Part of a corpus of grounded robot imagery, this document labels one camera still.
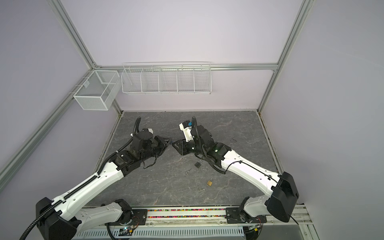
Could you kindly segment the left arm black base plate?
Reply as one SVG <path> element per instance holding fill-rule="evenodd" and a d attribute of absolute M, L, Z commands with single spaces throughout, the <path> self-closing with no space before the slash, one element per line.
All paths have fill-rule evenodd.
<path fill-rule="evenodd" d="M 110 226 L 143 226 L 146 224 L 148 209 L 133 209 L 130 219 L 124 218 L 117 222 L 109 223 Z"/>

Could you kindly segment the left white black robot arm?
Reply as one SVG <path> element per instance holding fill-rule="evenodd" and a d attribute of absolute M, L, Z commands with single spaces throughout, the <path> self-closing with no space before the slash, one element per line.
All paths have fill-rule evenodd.
<path fill-rule="evenodd" d="M 113 183 L 139 168 L 145 160 L 160 157 L 172 142 L 170 137 L 155 136 L 152 129 L 139 130 L 137 118 L 131 138 L 108 156 L 99 169 L 76 187 L 54 199 L 43 198 L 36 204 L 36 219 L 21 235 L 25 240 L 37 227 L 45 240 L 71 240 L 77 234 L 99 225 L 130 225 L 139 218 L 123 199 L 98 208 L 84 206 Z"/>

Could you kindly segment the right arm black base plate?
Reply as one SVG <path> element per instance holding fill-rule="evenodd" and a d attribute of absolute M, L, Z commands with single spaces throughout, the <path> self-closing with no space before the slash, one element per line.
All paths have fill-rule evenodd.
<path fill-rule="evenodd" d="M 265 215 L 251 217 L 244 210 L 239 210 L 239 208 L 226 208 L 225 210 L 228 224 L 265 224 L 267 222 Z"/>

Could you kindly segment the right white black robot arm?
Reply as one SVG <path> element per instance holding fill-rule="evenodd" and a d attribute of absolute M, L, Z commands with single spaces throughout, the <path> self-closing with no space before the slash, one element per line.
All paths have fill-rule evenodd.
<path fill-rule="evenodd" d="M 198 125 L 193 117 L 180 125 L 184 139 L 173 142 L 172 146 L 182 156 L 194 154 L 207 162 L 215 171 L 234 173 L 263 192 L 260 197 L 246 197 L 227 218 L 236 223 L 252 223 L 260 216 L 271 215 L 287 223 L 292 218 L 299 198 L 299 192 L 293 176 L 264 169 L 242 157 L 231 147 L 214 141 L 211 133 Z"/>

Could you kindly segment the dark grey padlock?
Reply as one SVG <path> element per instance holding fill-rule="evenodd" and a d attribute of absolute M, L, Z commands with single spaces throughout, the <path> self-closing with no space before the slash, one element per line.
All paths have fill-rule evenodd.
<path fill-rule="evenodd" d="M 197 169 L 199 169 L 201 166 L 202 166 L 202 161 L 198 161 L 198 162 L 196 162 L 195 163 L 195 167 L 197 168 Z"/>

